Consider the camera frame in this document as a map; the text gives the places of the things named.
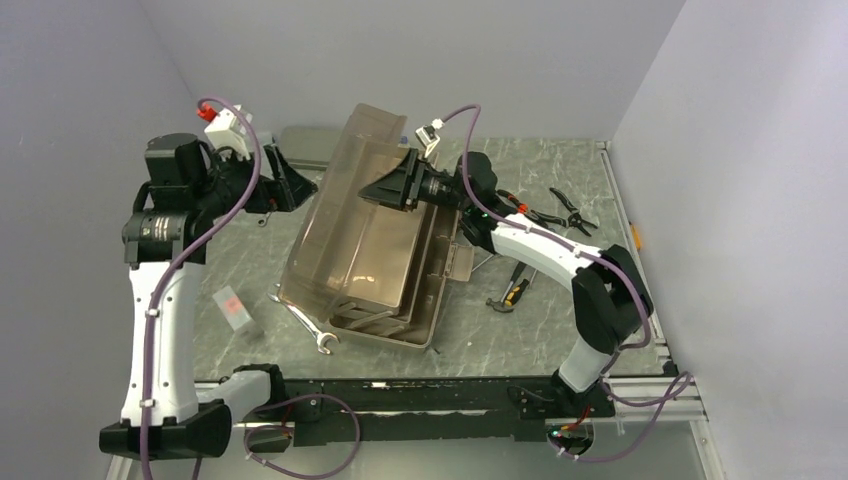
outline toolbox latch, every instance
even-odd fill
[[[467,282],[474,268],[474,247],[451,243],[448,257],[445,259],[445,277],[451,280]]]

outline wrench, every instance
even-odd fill
[[[277,291],[279,291],[280,284],[275,283],[274,287],[277,289]],[[303,325],[304,328],[309,330],[309,333],[312,334],[312,337],[315,338],[315,342],[318,344],[318,351],[319,352],[323,353],[324,355],[332,355],[333,354],[333,352],[331,352],[330,349],[327,348],[325,345],[330,340],[335,340],[335,341],[341,343],[341,340],[339,340],[339,337],[337,337],[336,334],[329,333],[329,332],[322,332],[321,330],[319,330],[318,327],[315,326],[315,323],[313,323],[312,320],[310,320],[309,317],[307,317],[305,313],[300,311],[300,309],[295,307],[294,305],[292,305],[288,302],[284,302],[279,296],[277,296],[276,293],[268,292],[268,298],[270,298],[273,302],[279,303],[280,305],[283,305],[284,307],[286,307],[289,310],[289,312],[291,312],[291,314],[294,315],[294,317],[297,318],[298,321],[300,321],[300,324]]]

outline gray marble surface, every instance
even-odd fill
[[[575,229],[554,227],[558,233],[602,248],[627,245],[610,181],[593,141],[481,138],[472,149],[489,155],[500,188],[534,209],[566,216],[565,208],[548,192],[548,187],[556,186],[584,218],[600,226],[591,238]],[[443,140],[438,150],[439,166],[447,168],[459,156],[461,144]],[[307,175],[316,182],[320,179],[320,174]],[[536,277],[513,313],[496,313],[485,305],[487,297],[500,297],[516,264],[513,259],[496,257],[468,283],[448,282],[433,348],[423,353],[397,350],[346,342],[341,335],[341,344],[330,345],[333,355],[321,355],[309,333],[265,296],[280,278],[307,208],[275,214],[264,228],[257,226],[258,216],[240,214],[212,240],[195,321],[197,379],[217,379],[247,363],[276,363],[287,378],[547,375],[562,363],[577,339],[571,295],[543,275]],[[486,256],[478,249],[476,262]],[[225,285],[235,290],[265,330],[263,336],[248,341],[233,335],[212,300],[212,294]],[[661,372],[652,347],[626,351],[612,369],[613,375]]]

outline hammer head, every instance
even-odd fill
[[[492,307],[492,309],[498,313],[512,313],[515,309],[515,307],[507,307],[502,302],[492,300],[491,298],[486,299],[486,305]]]

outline toolbox lid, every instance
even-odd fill
[[[424,209],[401,212],[358,196],[397,167],[406,117],[359,104],[342,131],[280,279],[280,298],[318,321],[350,302],[401,305]]]

